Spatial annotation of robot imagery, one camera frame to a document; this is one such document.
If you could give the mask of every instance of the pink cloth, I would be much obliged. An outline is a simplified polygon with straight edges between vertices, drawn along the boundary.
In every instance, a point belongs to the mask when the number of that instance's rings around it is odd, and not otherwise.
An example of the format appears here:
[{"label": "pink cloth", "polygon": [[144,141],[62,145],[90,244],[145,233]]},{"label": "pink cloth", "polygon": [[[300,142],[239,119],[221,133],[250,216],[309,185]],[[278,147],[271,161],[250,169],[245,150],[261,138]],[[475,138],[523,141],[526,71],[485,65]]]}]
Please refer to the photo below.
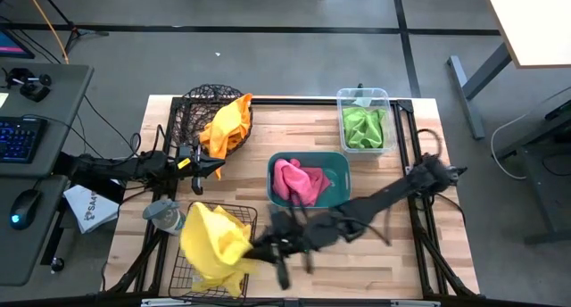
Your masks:
[{"label": "pink cloth", "polygon": [[274,165],[274,192],[295,205],[314,206],[318,196],[329,187],[321,168],[301,168],[298,160],[279,159]]}]

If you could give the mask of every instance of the orange cable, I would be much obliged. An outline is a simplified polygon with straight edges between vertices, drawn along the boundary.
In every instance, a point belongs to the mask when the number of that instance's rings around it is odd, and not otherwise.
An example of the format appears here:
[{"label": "orange cable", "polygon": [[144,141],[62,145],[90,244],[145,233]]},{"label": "orange cable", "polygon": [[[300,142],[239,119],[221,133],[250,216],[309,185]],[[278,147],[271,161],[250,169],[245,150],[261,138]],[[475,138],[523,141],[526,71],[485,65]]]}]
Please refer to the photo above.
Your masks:
[{"label": "orange cable", "polygon": [[70,63],[70,59],[68,58],[67,53],[65,53],[65,48],[63,48],[63,44],[62,41],[60,40],[60,37],[57,36],[57,33],[55,32],[54,26],[52,26],[52,23],[47,19],[46,14],[44,13],[44,11],[42,10],[42,7],[39,6],[39,4],[37,3],[36,0],[32,0],[32,2],[34,2],[34,5],[36,6],[36,8],[39,10],[39,13],[42,14],[42,17],[44,17],[44,20],[47,23],[47,26],[50,27],[50,29],[52,30],[52,33],[55,36],[55,39],[57,40],[57,43],[60,45],[60,49],[62,49],[62,53],[63,53],[63,59],[65,60],[66,64]]}]

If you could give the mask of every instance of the computer mouse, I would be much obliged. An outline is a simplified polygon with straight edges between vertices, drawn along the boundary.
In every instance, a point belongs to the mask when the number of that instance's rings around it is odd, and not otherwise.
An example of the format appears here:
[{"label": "computer mouse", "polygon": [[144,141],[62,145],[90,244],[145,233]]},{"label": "computer mouse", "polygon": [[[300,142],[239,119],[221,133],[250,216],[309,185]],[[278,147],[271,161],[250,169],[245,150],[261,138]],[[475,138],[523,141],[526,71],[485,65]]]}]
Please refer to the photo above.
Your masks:
[{"label": "computer mouse", "polygon": [[42,193],[35,189],[20,193],[10,210],[10,226],[16,230],[23,230],[29,227],[34,221],[36,208],[41,199]]}]

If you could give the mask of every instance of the teal bin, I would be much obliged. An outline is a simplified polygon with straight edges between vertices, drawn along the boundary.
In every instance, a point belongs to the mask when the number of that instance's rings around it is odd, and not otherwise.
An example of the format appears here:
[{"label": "teal bin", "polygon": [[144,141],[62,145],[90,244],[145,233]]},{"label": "teal bin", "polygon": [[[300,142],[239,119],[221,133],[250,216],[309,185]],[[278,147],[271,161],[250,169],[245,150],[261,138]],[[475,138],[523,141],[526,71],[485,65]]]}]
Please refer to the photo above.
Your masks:
[{"label": "teal bin", "polygon": [[315,206],[308,208],[329,208],[349,200],[351,194],[351,172],[349,162],[337,152],[280,152],[275,153],[268,162],[268,179],[266,181],[269,200],[282,207],[288,207],[289,201],[274,193],[274,164],[277,160],[297,159],[302,167],[321,168],[329,178],[331,185],[319,195]]}]

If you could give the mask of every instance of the black wire basket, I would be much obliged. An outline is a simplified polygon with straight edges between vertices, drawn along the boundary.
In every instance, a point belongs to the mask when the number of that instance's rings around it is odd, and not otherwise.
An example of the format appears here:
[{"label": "black wire basket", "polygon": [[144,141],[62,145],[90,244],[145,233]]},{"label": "black wire basket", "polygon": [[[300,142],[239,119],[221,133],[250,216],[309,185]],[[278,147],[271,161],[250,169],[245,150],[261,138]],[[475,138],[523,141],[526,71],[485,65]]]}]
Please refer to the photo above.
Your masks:
[{"label": "black wire basket", "polygon": [[[232,205],[232,204],[222,204],[222,203],[206,203],[201,202],[210,210],[214,210],[217,206],[221,206],[226,212],[230,213],[238,220],[242,221],[245,225],[250,225],[252,227],[252,233],[250,235],[250,242],[253,241],[256,232],[256,223],[258,219],[258,212],[256,209],[247,206]],[[172,270],[172,278],[170,279],[169,285],[169,296],[176,298],[224,298],[236,301],[236,299],[245,299],[246,292],[248,290],[248,274],[244,276],[240,287],[242,292],[238,297],[232,297],[230,293],[223,286],[217,286],[210,288],[203,292],[192,291],[192,285],[195,281],[200,281],[200,273],[196,270],[193,265],[188,263],[186,260],[184,252],[178,247],[177,260],[175,261],[175,266]]]},{"label": "black wire basket", "polygon": [[[220,84],[204,84],[193,88],[186,93],[181,102],[176,105],[176,117],[172,129],[172,141],[175,145],[200,144],[200,133],[204,131],[206,124],[214,120],[214,116],[219,109],[231,104],[244,94],[239,90]],[[253,125],[253,111],[250,104],[250,128],[246,136],[232,149],[226,151],[226,156],[231,155],[235,150],[244,145]]]}]

